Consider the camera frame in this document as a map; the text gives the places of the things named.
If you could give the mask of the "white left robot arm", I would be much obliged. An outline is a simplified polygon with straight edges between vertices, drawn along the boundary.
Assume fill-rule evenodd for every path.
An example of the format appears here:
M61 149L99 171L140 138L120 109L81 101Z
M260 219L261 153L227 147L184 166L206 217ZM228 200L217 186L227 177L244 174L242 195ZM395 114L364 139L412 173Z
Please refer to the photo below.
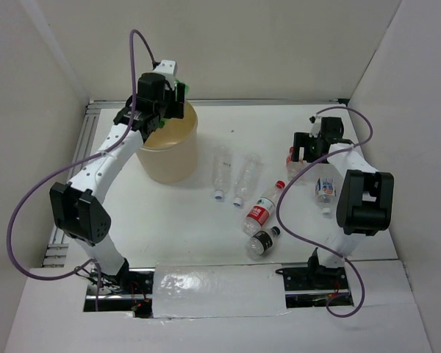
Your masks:
M185 85L169 82L163 74L142 74L136 95L113 120L97 158L65 184L55 183L49 192L56 226L74 239L96 261L104 284L113 293L130 285L129 263L109 236L111 218L103 203L119 172L163 119L184 117Z

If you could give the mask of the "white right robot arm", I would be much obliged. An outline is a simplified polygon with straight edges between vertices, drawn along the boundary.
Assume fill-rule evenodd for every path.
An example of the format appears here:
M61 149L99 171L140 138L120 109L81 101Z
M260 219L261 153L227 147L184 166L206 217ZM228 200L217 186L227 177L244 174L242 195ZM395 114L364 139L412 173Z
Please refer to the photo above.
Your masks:
M329 165L343 178L335 206L340 230L317 247L308 260L306 280L314 288L323 288L344 267L349 257L366 237L386 230L391 221L394 177L371 166L344 135L338 117L310 118L310 132L294 134L291 160L307 165L332 154L320 162Z

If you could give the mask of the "blue-orange label white-cap bottle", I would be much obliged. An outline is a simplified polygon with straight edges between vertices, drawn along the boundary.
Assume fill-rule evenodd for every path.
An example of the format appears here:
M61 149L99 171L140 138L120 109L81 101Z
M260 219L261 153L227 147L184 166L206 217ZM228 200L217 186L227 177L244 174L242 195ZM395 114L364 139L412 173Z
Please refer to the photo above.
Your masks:
M315 183L315 202L322 216L330 218L337 203L337 193L334 179L320 176Z

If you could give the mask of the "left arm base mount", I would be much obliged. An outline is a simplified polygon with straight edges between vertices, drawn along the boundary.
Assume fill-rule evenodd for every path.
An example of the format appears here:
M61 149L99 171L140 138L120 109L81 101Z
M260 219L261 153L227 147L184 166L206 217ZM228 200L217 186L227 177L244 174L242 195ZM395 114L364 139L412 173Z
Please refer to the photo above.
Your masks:
M84 313L130 313L135 318L153 318L154 269L130 269L125 263L116 278L101 275L95 268L78 274L87 282Z

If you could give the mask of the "green plastic bottle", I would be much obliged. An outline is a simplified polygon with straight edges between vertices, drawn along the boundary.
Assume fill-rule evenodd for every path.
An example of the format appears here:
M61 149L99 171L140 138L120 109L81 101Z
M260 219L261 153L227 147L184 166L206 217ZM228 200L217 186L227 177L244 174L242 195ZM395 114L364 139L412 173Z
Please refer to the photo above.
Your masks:
M163 117L159 120L159 128L163 128L168 120L172 118L183 119L184 118L184 104L185 95L189 90L189 87L185 83L175 80L173 88L168 86L169 90L166 91L168 98L168 105L165 109Z

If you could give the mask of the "clear bottle blue cap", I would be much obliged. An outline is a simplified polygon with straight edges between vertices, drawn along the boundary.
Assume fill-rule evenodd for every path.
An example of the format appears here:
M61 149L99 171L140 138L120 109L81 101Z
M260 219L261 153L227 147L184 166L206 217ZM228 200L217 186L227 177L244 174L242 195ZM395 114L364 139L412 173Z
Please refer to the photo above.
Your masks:
M225 146L218 146L214 150L212 186L214 199L222 201L228 193L232 176L232 153Z

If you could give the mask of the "clear bottle white-blue cap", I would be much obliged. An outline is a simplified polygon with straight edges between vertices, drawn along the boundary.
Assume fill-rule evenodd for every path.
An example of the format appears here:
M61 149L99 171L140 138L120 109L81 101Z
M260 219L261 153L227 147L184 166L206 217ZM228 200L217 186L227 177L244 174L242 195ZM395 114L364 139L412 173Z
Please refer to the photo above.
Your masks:
M262 160L258 154L247 154L243 160L234 183L233 205L241 208L248 201L257 187L261 174Z

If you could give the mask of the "small red-label red-cap bottle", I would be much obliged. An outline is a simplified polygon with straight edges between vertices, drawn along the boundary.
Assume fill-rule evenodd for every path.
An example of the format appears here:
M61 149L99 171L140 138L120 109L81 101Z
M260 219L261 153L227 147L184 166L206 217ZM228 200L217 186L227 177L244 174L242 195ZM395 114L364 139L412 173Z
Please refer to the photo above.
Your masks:
M286 159L287 178L289 181L291 181L308 164L308 162L304 159L304 147L300 147L298 151L298 161L293 161L293 146L290 147L289 154Z

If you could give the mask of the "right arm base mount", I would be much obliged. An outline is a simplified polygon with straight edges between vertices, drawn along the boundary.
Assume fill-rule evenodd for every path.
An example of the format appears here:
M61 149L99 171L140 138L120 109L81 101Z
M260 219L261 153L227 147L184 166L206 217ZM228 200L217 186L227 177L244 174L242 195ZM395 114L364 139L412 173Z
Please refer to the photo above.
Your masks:
M306 265L289 265L275 270L282 277L286 308L353 306L343 266L326 268L314 250Z

